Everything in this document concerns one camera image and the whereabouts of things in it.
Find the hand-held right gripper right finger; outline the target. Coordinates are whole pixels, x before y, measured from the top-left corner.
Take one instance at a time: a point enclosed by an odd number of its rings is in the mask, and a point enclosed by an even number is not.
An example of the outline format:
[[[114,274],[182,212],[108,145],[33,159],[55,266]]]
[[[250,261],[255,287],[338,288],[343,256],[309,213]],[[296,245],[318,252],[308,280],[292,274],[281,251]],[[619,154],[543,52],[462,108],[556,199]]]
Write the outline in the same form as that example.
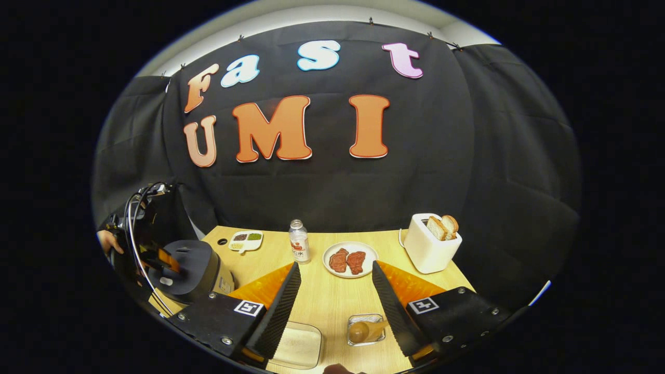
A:
[[[444,290],[384,261],[373,262],[372,280],[397,345],[412,364],[453,360],[513,316],[468,287]]]

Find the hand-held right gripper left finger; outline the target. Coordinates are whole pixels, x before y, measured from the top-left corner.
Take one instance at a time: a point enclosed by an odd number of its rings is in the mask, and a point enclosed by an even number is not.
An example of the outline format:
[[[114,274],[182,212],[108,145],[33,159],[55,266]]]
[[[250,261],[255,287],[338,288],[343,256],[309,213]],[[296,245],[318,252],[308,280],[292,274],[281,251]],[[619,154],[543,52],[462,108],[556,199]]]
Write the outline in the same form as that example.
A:
[[[301,286],[295,261],[229,295],[211,292],[167,320],[180,333],[241,364],[267,364]]]

